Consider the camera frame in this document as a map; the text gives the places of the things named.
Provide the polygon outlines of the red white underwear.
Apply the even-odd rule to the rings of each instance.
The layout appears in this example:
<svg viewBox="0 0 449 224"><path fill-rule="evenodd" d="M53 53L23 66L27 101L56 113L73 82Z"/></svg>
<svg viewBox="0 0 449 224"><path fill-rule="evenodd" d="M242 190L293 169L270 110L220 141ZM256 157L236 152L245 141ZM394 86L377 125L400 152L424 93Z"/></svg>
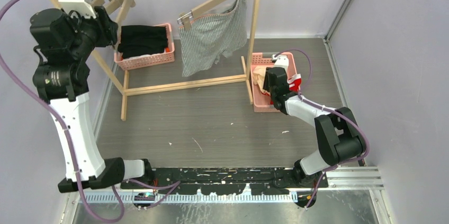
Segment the red white underwear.
<svg viewBox="0 0 449 224"><path fill-rule="evenodd" d="M264 90L264 94L267 96L270 96L270 92L269 92L269 78L270 76L266 75L265 79L264 79L264 85L263 85L263 90ZM288 77L286 79L286 83L288 84L289 90L292 92L298 92L300 89L300 85L302 83L302 78L301 78L301 74L294 74L291 77Z"/></svg>

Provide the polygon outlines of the beige underwear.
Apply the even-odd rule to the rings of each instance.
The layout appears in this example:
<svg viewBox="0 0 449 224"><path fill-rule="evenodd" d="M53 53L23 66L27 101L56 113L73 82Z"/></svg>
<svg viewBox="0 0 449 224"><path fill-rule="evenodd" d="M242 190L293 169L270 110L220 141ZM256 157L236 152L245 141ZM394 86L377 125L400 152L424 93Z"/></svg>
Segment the beige underwear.
<svg viewBox="0 0 449 224"><path fill-rule="evenodd" d="M266 69L267 69L266 66L256 66L252 71L252 76L253 76L253 84L258 86L262 94L269 96L270 93L264 90Z"/></svg>

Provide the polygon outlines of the grey striped underwear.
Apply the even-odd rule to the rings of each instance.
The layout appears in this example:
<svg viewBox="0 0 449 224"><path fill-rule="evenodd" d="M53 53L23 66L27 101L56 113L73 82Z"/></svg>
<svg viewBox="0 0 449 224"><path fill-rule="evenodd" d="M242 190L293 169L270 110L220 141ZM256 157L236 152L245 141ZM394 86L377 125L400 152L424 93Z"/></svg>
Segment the grey striped underwear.
<svg viewBox="0 0 449 224"><path fill-rule="evenodd" d="M178 28L183 77L210 69L220 58L229 58L247 43L247 0L235 0L221 13L195 19L190 28Z"/></svg>

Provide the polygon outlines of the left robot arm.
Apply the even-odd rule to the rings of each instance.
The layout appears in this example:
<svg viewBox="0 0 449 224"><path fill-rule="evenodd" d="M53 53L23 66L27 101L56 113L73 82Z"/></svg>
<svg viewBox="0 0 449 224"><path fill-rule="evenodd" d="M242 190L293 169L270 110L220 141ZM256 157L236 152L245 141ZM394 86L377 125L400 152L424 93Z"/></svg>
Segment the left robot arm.
<svg viewBox="0 0 449 224"><path fill-rule="evenodd" d="M30 18L30 33L40 57L32 81L47 107L60 138L66 162L61 193L103 189L125 180L152 186L155 173L147 159L104 159L97 147L89 112L87 59L97 47L116 44L118 24L102 6L93 14L49 8Z"/></svg>

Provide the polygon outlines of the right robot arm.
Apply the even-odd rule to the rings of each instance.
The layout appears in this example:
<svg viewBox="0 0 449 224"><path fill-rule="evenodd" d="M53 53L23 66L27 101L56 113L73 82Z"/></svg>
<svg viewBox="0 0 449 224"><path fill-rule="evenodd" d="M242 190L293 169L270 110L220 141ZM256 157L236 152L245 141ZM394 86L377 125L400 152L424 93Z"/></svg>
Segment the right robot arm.
<svg viewBox="0 0 449 224"><path fill-rule="evenodd" d="M315 129L318 149L294 163L293 177L298 186L309 186L316 173L347 162L368 150L368 143L349 108L329 108L290 90L285 69L267 68L263 88L270 93L277 110Z"/></svg>

